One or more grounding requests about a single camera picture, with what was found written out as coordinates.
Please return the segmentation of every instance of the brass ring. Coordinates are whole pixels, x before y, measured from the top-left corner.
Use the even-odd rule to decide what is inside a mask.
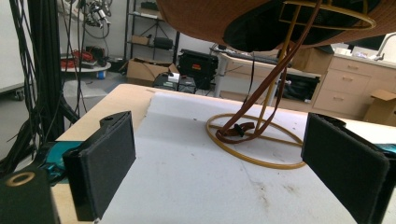
[[[302,6],[302,7],[315,7],[316,3],[314,2],[308,2],[308,1],[293,1],[293,0],[289,0],[289,1],[285,1],[283,3],[283,7],[281,10],[281,13],[279,15],[279,20],[283,21],[283,22],[287,22],[287,23],[291,23],[291,21],[286,21],[281,19],[282,14],[283,14],[283,10],[285,5],[290,4],[290,5],[296,5],[296,6]],[[363,10],[363,13],[359,13],[357,11],[353,11],[353,10],[349,10],[346,8],[342,8],[342,7],[334,7],[331,4],[329,5],[321,5],[320,9],[323,10],[327,10],[327,11],[332,11],[332,12],[336,12],[336,13],[340,13],[340,14],[344,14],[350,17],[354,17],[355,19],[359,19],[361,21],[365,21],[367,22],[366,25],[361,25],[361,26],[351,26],[351,27],[344,27],[344,26],[328,26],[328,25],[316,25],[313,24],[312,27],[316,27],[316,28],[322,28],[322,29],[333,29],[333,30],[370,30],[376,27],[376,22],[371,19],[370,17],[367,16],[367,6],[364,7],[365,9]],[[305,23],[303,22],[296,22],[295,24],[297,25],[305,25]]]
[[[268,161],[259,161],[257,159],[251,158],[249,156],[246,156],[242,153],[239,153],[233,149],[231,149],[230,147],[227,147],[223,142],[221,142],[212,132],[210,132],[211,128],[215,128],[218,129],[220,127],[211,124],[211,122],[215,119],[219,119],[219,118],[225,118],[225,117],[232,117],[233,114],[219,114],[216,116],[213,116],[212,118],[210,118],[207,122],[206,122],[206,132],[209,135],[209,137],[212,139],[213,142],[215,142],[219,147],[221,147],[224,151],[230,153],[231,155],[235,156],[236,158],[239,158],[243,161],[247,161],[250,162],[252,164],[256,164],[256,165],[260,165],[263,167],[267,167],[267,168],[272,168],[272,169],[279,169],[279,170],[291,170],[291,169],[297,169],[300,167],[303,167],[305,165],[305,162],[301,161],[301,162],[297,162],[294,164],[278,164],[278,163],[272,163],[272,162],[268,162]],[[253,117],[253,116],[249,116],[249,115],[244,115],[242,116],[242,118],[245,119],[255,119],[257,120],[257,118]],[[285,128],[274,124],[274,123],[270,123],[271,126],[277,128],[278,130],[280,130],[281,132],[287,134],[289,137],[291,137],[295,142],[289,142],[289,141],[284,141],[284,140],[278,140],[278,139],[270,139],[270,138],[265,138],[268,140],[272,140],[272,141],[277,141],[279,143],[282,144],[288,144],[288,145],[293,145],[296,147],[300,147],[303,144],[303,140],[301,140],[298,136],[296,136],[295,134],[289,132],[288,130],[286,130]]]
[[[19,177],[25,177],[22,180],[15,181]],[[17,175],[12,176],[10,179],[7,180],[6,185],[9,187],[18,187],[20,185],[24,185],[27,182],[31,181],[35,177],[35,173],[33,172],[23,172]]]

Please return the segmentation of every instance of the shelf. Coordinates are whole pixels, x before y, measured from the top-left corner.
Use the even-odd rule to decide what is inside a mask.
[[[160,48],[155,48],[154,45],[138,44],[138,43],[133,43],[133,42],[131,42],[131,41],[127,41],[127,44],[133,44],[133,45],[148,47],[148,48],[151,48],[151,49],[160,49]],[[163,50],[174,51],[174,49],[163,49]]]
[[[164,22],[164,20],[162,20],[162,19],[152,18],[152,17],[149,17],[149,16],[142,16],[142,15],[140,15],[140,14],[128,13],[128,15],[130,15],[130,16],[136,16],[136,17],[140,17],[140,18],[144,18],[144,19],[148,19],[148,20],[163,21],[163,22]]]
[[[164,35],[164,37],[169,38],[169,34],[170,31],[173,35],[174,32],[176,32],[175,37],[172,37],[170,39],[173,39],[174,41],[174,46],[171,49],[161,49],[161,50],[168,50],[168,51],[173,51],[173,60],[172,62],[174,64],[176,64],[177,61],[177,50],[178,50],[178,41],[180,38],[180,32],[175,31],[172,27],[168,27],[166,21],[164,21],[161,18],[161,15],[159,14],[159,12],[154,11],[152,12],[152,16],[151,13],[149,11],[146,11],[144,8],[139,8],[136,9],[136,5],[137,5],[137,1],[136,0],[128,0],[127,1],[127,8],[126,8],[126,22],[125,22],[125,41],[124,41],[124,60],[129,60],[132,59],[133,57],[138,57],[138,54],[136,55],[136,50],[134,49],[134,46],[144,46],[147,48],[151,48],[152,49],[152,59],[153,60],[158,60],[155,58],[156,56],[156,49],[161,49],[161,48],[156,48],[153,45],[142,45],[142,44],[136,44],[136,43],[132,43],[130,36],[131,35],[136,35],[136,25],[139,24],[139,22],[141,21],[139,20],[135,20],[135,18],[141,18],[144,20],[149,20],[149,21],[153,21],[151,26],[146,26],[146,30],[142,33],[142,34],[138,34],[138,35],[152,35],[152,38],[155,37],[159,37],[158,34],[159,32],[162,33],[162,35]]]

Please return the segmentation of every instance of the table surface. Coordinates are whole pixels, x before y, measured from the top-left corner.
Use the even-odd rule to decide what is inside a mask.
[[[135,142],[138,160],[136,160],[132,166],[130,174],[125,177],[125,183],[122,183],[112,204],[106,211],[103,220],[105,223],[120,223],[120,221],[128,220],[134,223],[155,223],[155,220],[157,220],[157,223],[186,223],[186,220],[188,220],[189,223],[202,223],[201,221],[204,220],[209,223],[225,223],[225,220],[233,220],[233,223],[242,223],[240,221],[245,221],[243,217],[255,217],[256,220],[264,218],[264,220],[269,221],[267,223],[281,223],[285,220],[288,221],[288,218],[295,218],[297,223],[299,221],[304,223],[315,223],[318,221],[321,223],[334,223],[336,220],[344,220],[344,223],[353,223],[353,219],[351,219],[345,208],[325,187],[323,187],[324,185],[321,186],[318,178],[315,177],[308,166],[293,171],[278,171],[258,167],[247,162],[241,162],[237,158],[231,157],[221,150],[214,152],[202,151],[202,148],[190,148],[189,157],[180,158],[177,154],[177,150],[173,148],[178,147],[178,145],[169,145],[169,147],[167,147],[169,149],[166,150],[155,148],[158,147],[158,144],[171,144],[166,141],[161,142],[161,136],[172,134],[172,132],[161,134],[163,131],[158,127],[162,125],[166,126],[166,122],[169,122],[169,125],[183,125],[183,122],[185,122],[183,121],[184,119],[190,120],[191,117],[189,116],[194,116],[194,120],[198,119],[198,121],[205,119],[204,114],[209,112],[195,112],[195,115],[191,115],[194,114],[194,111],[188,109],[184,109],[185,113],[172,116],[179,111],[179,106],[183,107],[183,104],[191,104],[191,102],[198,105],[207,104],[208,106],[218,106],[219,110],[224,108],[232,109],[240,106],[238,102],[218,98],[122,84],[58,139],[58,141],[84,141],[99,128],[99,120],[103,117],[125,110],[132,111],[134,133],[135,137],[137,137]],[[298,131],[300,135],[304,132],[304,118],[306,120],[305,113],[280,109],[277,114],[279,114],[278,120],[293,123],[294,126],[290,127]],[[146,119],[142,124],[146,116],[149,116],[151,119],[159,116],[158,118],[161,118],[159,119],[160,121],[165,121],[163,124],[161,123],[160,125],[156,125],[156,128],[153,128],[149,126],[149,119]],[[346,122],[348,129],[376,143],[388,143],[393,140],[392,136],[396,135],[396,128],[393,127],[353,120],[346,120]],[[157,142],[155,138],[150,138],[150,135],[154,135],[155,133],[159,133],[159,142]],[[191,134],[191,130],[186,130],[185,133]],[[143,150],[147,146],[153,149]],[[150,159],[145,161],[145,158],[148,156],[150,156]],[[199,157],[204,159],[204,161],[194,161],[190,159],[194,158],[196,160]],[[180,174],[168,176],[171,174],[166,173],[166,171],[169,171],[168,169],[171,168],[169,167],[170,164],[165,164],[166,162],[164,162],[164,160],[166,162],[172,162],[175,165],[182,165],[183,169],[179,171],[172,170],[172,172],[176,171],[180,172]],[[194,170],[193,167],[189,170],[189,168],[186,168],[189,166],[189,163],[197,165],[200,167],[200,170]],[[207,172],[209,171],[205,169],[219,169],[220,172],[212,174],[211,177],[207,177]],[[194,176],[201,180],[207,180],[203,179],[203,176],[206,175],[210,181],[204,182],[204,184],[196,182],[195,178],[191,179],[189,177],[188,171],[192,171]],[[267,178],[271,180],[269,184],[267,183],[268,181],[264,181]],[[304,184],[300,186],[302,184],[301,178],[309,178],[309,181],[303,181]],[[156,186],[154,183],[158,182],[162,184]],[[261,182],[265,183],[266,187],[260,185]],[[310,182],[316,182],[314,188],[306,184]],[[215,187],[222,187],[222,190],[212,194],[212,187],[214,187],[212,185]],[[201,191],[205,187],[210,187],[210,190]],[[180,198],[186,193],[186,189],[188,189],[187,192],[189,194],[192,194],[189,196],[189,199],[197,201],[185,202],[183,201],[184,199]],[[68,185],[58,184],[52,190],[62,223],[76,223],[77,218]],[[160,192],[162,190],[171,193],[172,197],[168,195],[156,195],[156,191]],[[316,199],[312,200],[312,197],[318,197],[318,201],[316,202]],[[394,198],[395,197],[392,198],[392,210],[389,212],[389,218],[386,217],[386,223],[394,223],[396,220],[396,204]],[[178,207],[180,206],[180,202],[173,202],[177,200],[183,202],[181,203],[182,207]]]

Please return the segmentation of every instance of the black box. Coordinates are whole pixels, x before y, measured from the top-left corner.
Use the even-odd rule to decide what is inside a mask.
[[[165,37],[154,38],[154,48],[156,49],[171,49],[173,47],[173,40]]]
[[[178,90],[181,92],[195,94],[197,88],[193,77],[182,77],[178,82]]]
[[[111,63],[111,67],[107,69],[109,72],[122,73],[126,72],[126,67],[124,66],[127,62],[122,59],[122,57],[112,56],[108,57],[106,60]]]
[[[157,89],[169,90],[169,91],[177,91],[177,83],[168,81],[168,76],[172,73],[161,73],[159,74],[153,84],[152,87]]]
[[[213,80],[218,68],[217,56],[182,49],[179,56],[178,71],[182,76],[193,77],[197,89],[210,90],[210,81]]]

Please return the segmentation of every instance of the wire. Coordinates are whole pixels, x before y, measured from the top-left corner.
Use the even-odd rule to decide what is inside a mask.
[[[105,45],[106,45],[106,57],[108,58],[109,50],[108,50],[108,44],[107,44],[106,37],[105,37],[105,30],[102,30],[102,35],[103,35],[103,40],[105,41]]]
[[[83,22],[82,27],[83,27],[83,31],[84,31],[85,30],[85,22]],[[85,42],[85,32],[82,32],[81,46],[83,48],[84,48],[84,42]],[[79,116],[80,116],[80,111],[79,111],[79,102],[80,102],[80,100],[82,101],[82,105],[84,106],[85,113],[87,113],[87,107],[85,106],[85,101],[84,101],[84,94],[83,94],[82,89],[81,89],[81,77],[78,77],[78,95],[77,95],[77,105],[76,105],[75,111],[78,112]]]
[[[78,40],[79,40],[79,22],[80,22],[80,13],[79,12],[80,12],[80,7],[78,8],[78,19],[77,19]],[[81,72],[81,64],[80,64],[80,61],[78,60],[78,58],[79,58],[78,52],[80,52],[81,46],[80,46],[79,42],[78,42],[78,49],[77,50],[73,50],[73,48],[71,46],[71,43],[70,43],[70,30],[71,30],[71,21],[72,20],[71,20],[71,17],[69,17],[68,19],[69,19],[69,21],[66,22],[65,17],[64,17],[64,27],[65,27],[65,30],[66,30],[66,33],[67,33],[67,51],[66,51],[67,56],[66,56],[66,60],[65,61],[61,61],[61,66],[65,68],[64,69],[65,72],[67,72],[67,68],[71,68],[71,67],[75,68],[74,69],[75,70],[74,74],[75,74],[76,80],[78,81],[78,95],[77,95],[77,105],[76,105],[76,108],[75,108],[74,112],[75,113],[77,112],[78,116],[80,116],[80,114],[79,114],[79,102],[80,102],[80,99],[82,99],[82,103],[84,104],[85,111],[87,111],[87,109],[85,107],[84,97],[83,97],[82,91],[81,91],[81,85],[80,85],[79,77],[78,77],[78,73]],[[69,50],[70,50],[70,52],[73,52],[73,56],[75,57],[72,60],[71,63],[68,61]],[[64,87],[64,83],[65,83],[65,78],[63,79],[62,88]]]
[[[89,31],[88,31],[88,29],[87,28],[85,28],[86,26],[85,26],[85,21],[84,21],[84,30],[85,30],[85,32],[87,32],[87,34],[88,35],[90,35],[91,37],[93,37],[93,38],[95,38],[95,39],[105,39],[109,34],[110,34],[110,23],[108,23],[107,24],[107,31],[106,31],[106,34],[104,35],[104,36],[96,36],[96,35],[93,35],[93,34],[91,34]]]
[[[42,144],[42,130],[39,122],[39,112],[42,110],[42,104],[35,98],[35,85],[34,80],[42,77],[35,70],[32,57],[29,53],[27,46],[26,36],[32,40],[30,27],[26,19],[24,12],[24,2],[22,0],[9,1],[12,18],[14,20],[14,26],[16,34],[19,40],[19,50],[21,57],[21,67],[24,75],[24,90],[25,90],[25,104],[29,112],[29,119],[26,120],[18,132],[16,143],[13,145],[7,156],[0,162],[0,177],[13,172],[19,163],[19,161],[27,154],[34,153],[37,149],[36,138],[39,137],[39,145]],[[35,44],[32,44],[34,54],[36,54]],[[35,57],[35,61],[40,65],[39,59]]]

